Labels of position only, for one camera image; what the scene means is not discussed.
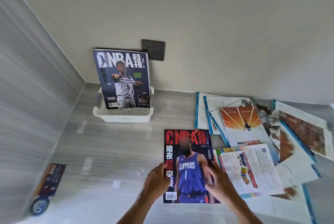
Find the wolves jersey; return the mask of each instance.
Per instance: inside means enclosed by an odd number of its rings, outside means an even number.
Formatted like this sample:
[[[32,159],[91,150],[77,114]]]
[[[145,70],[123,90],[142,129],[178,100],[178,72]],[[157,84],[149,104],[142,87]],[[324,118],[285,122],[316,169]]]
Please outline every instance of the wolves jersey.
[[[118,82],[115,82],[116,95],[120,98],[129,98],[133,97],[133,84],[135,83],[134,79],[131,76],[121,77]]]
[[[202,193],[206,192],[204,187],[205,179],[200,164],[197,161],[198,153],[186,158],[184,155],[179,157],[179,183],[181,193]]]

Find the perforated basket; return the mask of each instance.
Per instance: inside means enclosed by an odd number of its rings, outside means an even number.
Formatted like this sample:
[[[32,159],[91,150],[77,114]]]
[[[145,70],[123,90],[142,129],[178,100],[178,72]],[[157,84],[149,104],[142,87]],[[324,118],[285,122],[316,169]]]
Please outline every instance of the perforated basket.
[[[111,109],[106,108],[102,89],[99,89],[98,104],[101,103],[101,108],[95,106],[93,115],[102,118],[106,122],[130,122],[130,123],[146,123],[149,122],[153,114],[151,108],[126,108],[126,109]],[[154,94],[154,88],[151,87],[151,96]]]

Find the white wall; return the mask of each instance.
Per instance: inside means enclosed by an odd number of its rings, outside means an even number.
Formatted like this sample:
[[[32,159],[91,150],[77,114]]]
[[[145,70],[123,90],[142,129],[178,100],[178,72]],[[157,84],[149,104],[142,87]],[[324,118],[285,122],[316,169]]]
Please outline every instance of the white wall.
[[[27,0],[80,74],[94,47],[166,42],[156,88],[329,104],[334,0]]]

